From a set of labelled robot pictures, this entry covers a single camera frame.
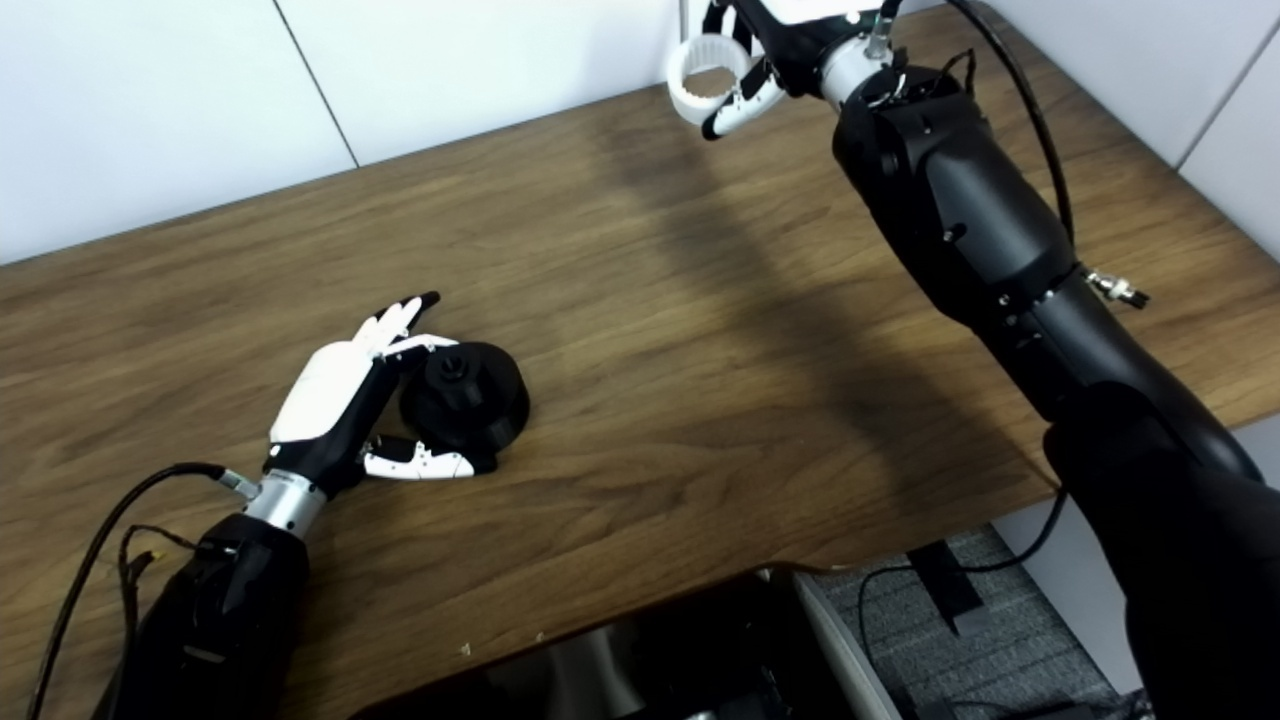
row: black cylindrical object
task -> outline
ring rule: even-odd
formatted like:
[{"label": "black cylindrical object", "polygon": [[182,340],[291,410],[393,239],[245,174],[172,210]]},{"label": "black cylindrical object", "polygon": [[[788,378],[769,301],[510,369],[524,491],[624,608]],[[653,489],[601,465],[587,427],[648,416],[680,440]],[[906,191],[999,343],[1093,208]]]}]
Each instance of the black cylindrical object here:
[{"label": "black cylindrical object", "polygon": [[529,391],[500,347],[463,342],[440,347],[413,372],[401,415],[431,447],[493,455],[529,420]]}]

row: metal connector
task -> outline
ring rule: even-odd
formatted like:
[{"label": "metal connector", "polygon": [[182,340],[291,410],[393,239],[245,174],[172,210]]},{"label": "metal connector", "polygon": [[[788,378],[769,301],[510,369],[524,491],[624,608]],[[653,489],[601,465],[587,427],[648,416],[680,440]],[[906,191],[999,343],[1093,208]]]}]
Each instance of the metal connector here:
[{"label": "metal connector", "polygon": [[244,496],[246,500],[253,500],[260,492],[262,492],[261,486],[244,475],[241,475],[236,470],[224,471],[223,477],[218,478],[218,484],[236,491],[237,493]]},{"label": "metal connector", "polygon": [[1097,290],[1102,297],[1107,300],[1119,300],[1125,305],[1132,305],[1139,310],[1147,306],[1151,301],[1151,296],[1140,290],[1135,288],[1125,278],[1120,275],[1107,275],[1097,270],[1089,270],[1084,279],[1088,281],[1094,290]]}]

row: black wire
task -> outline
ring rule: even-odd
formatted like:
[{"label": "black wire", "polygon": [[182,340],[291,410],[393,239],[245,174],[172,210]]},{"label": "black wire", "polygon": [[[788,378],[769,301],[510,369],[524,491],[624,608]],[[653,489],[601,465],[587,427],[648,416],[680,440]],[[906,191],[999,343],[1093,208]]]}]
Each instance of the black wire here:
[{"label": "black wire", "polygon": [[[138,579],[147,565],[151,565],[156,559],[152,552],[147,551],[129,560],[129,541],[140,532],[155,533],[179,547],[196,550],[196,543],[156,525],[129,525],[129,529],[124,530],[124,536],[120,538],[120,550],[115,556],[115,569],[120,577],[120,605],[124,606],[124,643],[120,650],[120,673],[115,679],[116,693],[124,688],[124,674],[128,671],[129,653],[133,651],[138,632]],[[119,703],[113,703],[113,707],[119,707]]]},{"label": "black wire", "polygon": [[67,598],[63,601],[61,610],[58,611],[58,619],[54,620],[54,630],[49,637],[49,646],[45,647],[45,655],[40,660],[36,687],[31,692],[31,703],[27,706],[27,720],[40,717],[40,711],[45,705],[45,694],[49,692],[49,682],[54,675],[54,662],[58,660],[58,651],[61,650],[63,637],[67,634],[67,626],[70,624],[76,601],[79,600],[79,594],[84,589],[84,583],[88,582],[88,573],[93,569],[93,560],[101,552],[102,546],[106,544],[106,537],[111,533],[111,528],[120,520],[120,516],[124,515],[124,511],[142,493],[174,475],[205,475],[216,480],[227,469],[221,465],[210,465],[209,462],[178,462],[142,480],[115,503],[115,507],[102,520],[102,525],[97,529],[93,539],[90,541],[88,550],[84,551],[84,560],[81,561],[79,569],[76,570],[72,587],[67,591]]},{"label": "black wire", "polygon": [[969,20],[969,24],[982,33],[983,40],[987,41],[987,45],[991,45],[996,56],[1000,58],[1001,64],[1005,65],[1009,77],[1014,81],[1014,86],[1018,87],[1018,95],[1021,96],[1023,106],[1027,108],[1027,117],[1030,118],[1032,127],[1036,128],[1036,137],[1039,140],[1041,150],[1044,151],[1044,163],[1048,164],[1048,173],[1053,178],[1053,195],[1057,196],[1057,217],[1066,231],[1068,240],[1074,245],[1075,218],[1071,214],[1071,196],[1066,190],[1066,174],[1062,172],[1062,160],[1057,156],[1053,136],[1048,131],[1044,113],[1041,110],[1039,102],[1036,100],[1036,94],[1032,91],[1030,81],[1027,79],[1021,65],[1014,59],[1012,53],[1000,37],[1000,33],[996,32],[996,28],[969,4],[969,0],[947,0],[947,3],[959,10]]},{"label": "black wire", "polygon": [[[1021,565],[1033,555],[1044,547],[1048,542],[1048,537],[1053,534],[1053,528],[1057,525],[1057,519],[1062,515],[1062,506],[1066,505],[1066,489],[1059,488],[1057,496],[1053,498],[1053,506],[1048,511],[1048,518],[1044,519],[1044,527],[1041,529],[1032,544],[1027,546],[1027,550],[1019,552],[1018,555],[1010,557],[1009,560],[1001,560],[1000,562],[993,562],[991,565],[960,565],[957,568],[943,568],[943,573],[961,573],[965,575],[982,575],[987,573],[998,573],[1000,570],[1007,570],[1015,565]],[[891,565],[888,568],[881,568],[879,570],[873,570],[865,578],[863,578],[861,584],[858,587],[858,639],[861,641],[863,652],[867,653],[867,662],[870,664],[872,670],[876,670],[876,659],[872,656],[872,646],[867,642],[867,620],[864,618],[864,610],[867,607],[867,588],[870,585],[872,580],[879,578],[881,575],[888,575],[891,573],[905,573],[908,570],[915,570],[913,565]]]}]

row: white wall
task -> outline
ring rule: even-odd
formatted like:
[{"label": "white wall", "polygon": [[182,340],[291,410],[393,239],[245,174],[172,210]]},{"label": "white wall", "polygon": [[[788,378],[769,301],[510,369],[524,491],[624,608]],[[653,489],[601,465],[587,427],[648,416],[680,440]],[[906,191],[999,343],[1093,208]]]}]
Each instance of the white wall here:
[{"label": "white wall", "polygon": [[361,164],[663,77],[677,0],[282,0]]},{"label": "white wall", "polygon": [[1091,95],[1179,165],[1280,22],[1280,0],[992,0]]},{"label": "white wall", "polygon": [[0,0],[0,263],[352,167],[270,0]]},{"label": "white wall", "polygon": [[1240,229],[1280,260],[1280,36],[1181,168]]}]

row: prosthetic hand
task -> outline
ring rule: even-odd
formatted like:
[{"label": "prosthetic hand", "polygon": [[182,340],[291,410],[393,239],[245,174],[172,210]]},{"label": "prosthetic hand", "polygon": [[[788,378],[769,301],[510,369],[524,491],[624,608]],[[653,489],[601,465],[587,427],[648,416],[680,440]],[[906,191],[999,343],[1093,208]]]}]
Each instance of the prosthetic hand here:
[{"label": "prosthetic hand", "polygon": [[[838,14],[820,0],[713,3],[704,31],[732,8],[735,40],[689,41],[671,61],[672,97],[708,140],[767,110],[750,99],[771,83],[832,106],[836,160],[906,270],[1053,424],[1046,455],[1125,591],[1158,716],[1280,717],[1280,493],[1103,305],[1142,307],[1147,297],[1076,258],[1065,179],[1030,87],[968,1],[948,1],[1014,76],[1055,177],[1057,217],[995,142],[973,97],[972,51],[932,69],[891,46],[896,0]],[[745,72],[753,37],[764,58]],[[736,64],[713,49],[735,41]],[[961,85],[948,70],[965,58]],[[676,83],[714,65],[739,86],[690,113]]]},{"label": "prosthetic hand", "polygon": [[[366,474],[447,479],[495,468],[493,454],[524,427],[527,396],[498,348],[410,334],[436,301],[431,292],[397,302],[311,356],[271,425],[264,479],[227,483],[248,503],[168,582],[95,717],[269,717],[308,574],[302,538],[320,509]],[[429,442],[374,434],[407,373],[411,424],[461,432]],[[470,404],[447,392],[458,387]]]}]

